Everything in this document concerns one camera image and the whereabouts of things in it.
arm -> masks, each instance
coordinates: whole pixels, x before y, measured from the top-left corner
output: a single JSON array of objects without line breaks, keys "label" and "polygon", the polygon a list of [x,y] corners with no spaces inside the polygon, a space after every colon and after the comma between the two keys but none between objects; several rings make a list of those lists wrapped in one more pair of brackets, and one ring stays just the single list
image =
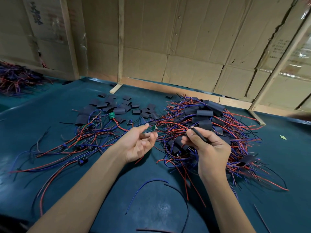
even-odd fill
[{"label": "arm", "polygon": [[198,150],[199,176],[210,197],[220,232],[255,232],[227,181],[225,169],[231,147],[213,132],[195,129],[211,144],[205,143],[191,129],[187,130],[189,139],[183,136],[182,143]]},{"label": "arm", "polygon": [[29,233],[86,233],[119,172],[154,145],[157,133],[142,133],[149,124],[132,128],[107,149],[85,175],[52,206]]}]

hand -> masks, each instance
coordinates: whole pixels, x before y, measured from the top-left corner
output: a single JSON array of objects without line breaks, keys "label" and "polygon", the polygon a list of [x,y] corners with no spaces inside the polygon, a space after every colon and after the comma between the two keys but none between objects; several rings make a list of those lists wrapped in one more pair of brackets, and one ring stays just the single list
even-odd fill
[{"label": "hand", "polygon": [[113,145],[118,148],[117,152],[121,150],[125,154],[126,163],[143,157],[154,146],[158,133],[143,133],[148,127],[148,123],[133,127]]},{"label": "hand", "polygon": [[206,137],[211,144],[205,143],[191,129],[186,131],[181,142],[197,149],[199,154],[199,176],[203,181],[213,181],[215,178],[226,179],[226,165],[231,153],[231,147],[212,131],[195,128]]}]

person's right arm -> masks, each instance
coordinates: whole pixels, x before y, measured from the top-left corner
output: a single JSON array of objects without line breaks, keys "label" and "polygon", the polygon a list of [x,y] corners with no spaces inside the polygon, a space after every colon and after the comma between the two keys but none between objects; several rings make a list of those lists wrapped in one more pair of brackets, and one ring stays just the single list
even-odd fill
[{"label": "person's right arm", "polygon": [[231,147],[211,131],[195,128],[211,144],[205,143],[191,129],[182,143],[194,146],[199,154],[199,176],[208,192],[221,233],[255,232],[226,177],[226,165]]}]

wooden foot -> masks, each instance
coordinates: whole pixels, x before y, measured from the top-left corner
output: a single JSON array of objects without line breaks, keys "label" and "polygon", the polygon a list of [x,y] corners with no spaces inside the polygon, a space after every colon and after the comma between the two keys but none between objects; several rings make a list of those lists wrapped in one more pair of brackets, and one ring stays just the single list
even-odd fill
[{"label": "wooden foot", "polygon": [[258,123],[259,123],[260,125],[262,125],[262,126],[265,126],[265,125],[266,125],[266,123],[265,123],[264,121],[262,121],[262,119],[261,119],[257,114],[255,114],[254,111],[248,110],[248,112],[251,114],[251,116],[253,116],[255,119],[258,120]]},{"label": "wooden foot", "polygon": [[112,88],[109,92],[111,94],[115,94],[115,92],[122,86],[123,84],[117,84],[114,88]]}]

person's left arm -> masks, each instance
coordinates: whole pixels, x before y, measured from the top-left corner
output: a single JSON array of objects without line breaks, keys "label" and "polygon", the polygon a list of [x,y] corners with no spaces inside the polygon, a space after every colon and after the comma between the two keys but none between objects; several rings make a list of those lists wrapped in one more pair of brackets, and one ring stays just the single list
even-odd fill
[{"label": "person's left arm", "polygon": [[132,128],[108,148],[28,232],[89,232],[103,200],[124,165],[141,158],[154,146],[158,134],[142,133],[148,127],[149,124],[145,124]]}]

